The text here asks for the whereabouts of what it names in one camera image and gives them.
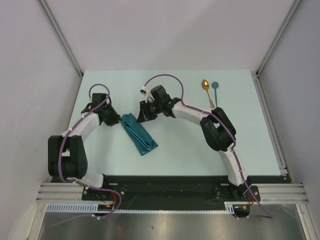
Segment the teal plastic spoon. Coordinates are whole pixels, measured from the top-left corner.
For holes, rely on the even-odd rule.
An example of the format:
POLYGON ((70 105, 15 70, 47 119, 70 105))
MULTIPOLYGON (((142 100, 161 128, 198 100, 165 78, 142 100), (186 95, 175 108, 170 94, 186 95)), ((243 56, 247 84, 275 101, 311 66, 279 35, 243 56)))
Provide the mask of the teal plastic spoon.
POLYGON ((219 88, 219 83, 217 81, 214 81, 211 84, 212 88, 214 89, 214 100, 215 100, 215 105, 218 106, 218 94, 217 94, 217 89, 219 88))

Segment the gold metal spoon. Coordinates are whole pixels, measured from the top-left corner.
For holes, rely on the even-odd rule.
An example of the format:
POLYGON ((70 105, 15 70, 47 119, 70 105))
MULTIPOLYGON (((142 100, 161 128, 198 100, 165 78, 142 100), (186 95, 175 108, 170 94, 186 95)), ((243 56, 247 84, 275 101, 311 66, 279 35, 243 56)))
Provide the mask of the gold metal spoon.
POLYGON ((208 82, 206 79, 203 79, 203 80, 202 80, 202 83, 201 83, 201 86, 202 86, 202 88, 203 88, 203 89, 206 91, 206 93, 207 93, 210 107, 211 107, 212 109, 214 109, 214 108, 215 108, 215 105, 214 105, 213 100, 212 100, 212 98, 211 98, 211 96, 210 96, 210 93, 209 93, 209 88, 210 88, 209 82, 208 82))

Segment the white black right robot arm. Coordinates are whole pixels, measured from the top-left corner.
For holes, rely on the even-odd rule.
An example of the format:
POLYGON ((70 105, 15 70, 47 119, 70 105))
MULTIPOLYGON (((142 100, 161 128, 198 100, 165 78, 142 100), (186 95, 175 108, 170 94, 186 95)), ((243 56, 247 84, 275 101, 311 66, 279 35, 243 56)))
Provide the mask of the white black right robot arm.
POLYGON ((236 150, 236 129, 224 110, 216 107, 212 111, 203 110, 171 98, 162 85, 149 90, 143 86, 140 93, 145 100, 139 103, 138 123, 155 120, 159 114, 174 119, 183 119, 200 126, 205 142, 218 152, 227 171, 230 194, 242 201, 249 194, 248 175, 242 167, 236 150))

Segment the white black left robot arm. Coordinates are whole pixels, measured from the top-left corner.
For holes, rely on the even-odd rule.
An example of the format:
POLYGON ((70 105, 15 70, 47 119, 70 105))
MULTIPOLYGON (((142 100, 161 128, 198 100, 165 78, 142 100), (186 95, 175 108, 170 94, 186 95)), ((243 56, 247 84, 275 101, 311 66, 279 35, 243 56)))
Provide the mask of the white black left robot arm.
POLYGON ((80 118, 60 135, 52 135, 47 142, 48 173, 64 183, 76 182, 93 188, 100 200, 110 196, 111 188, 104 184, 104 175, 91 169, 85 150, 85 141, 101 125, 112 127, 120 122, 120 115, 106 93, 93 93, 91 102, 81 111, 80 118))

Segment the teal satin napkin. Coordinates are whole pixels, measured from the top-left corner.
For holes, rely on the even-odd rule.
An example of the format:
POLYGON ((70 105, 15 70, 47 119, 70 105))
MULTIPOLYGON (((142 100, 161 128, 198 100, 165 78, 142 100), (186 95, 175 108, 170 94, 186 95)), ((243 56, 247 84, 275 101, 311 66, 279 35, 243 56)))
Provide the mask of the teal satin napkin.
POLYGON ((133 141, 141 156, 150 153, 158 147, 156 141, 145 128, 137 122, 137 119, 132 113, 122 115, 121 125, 133 141))

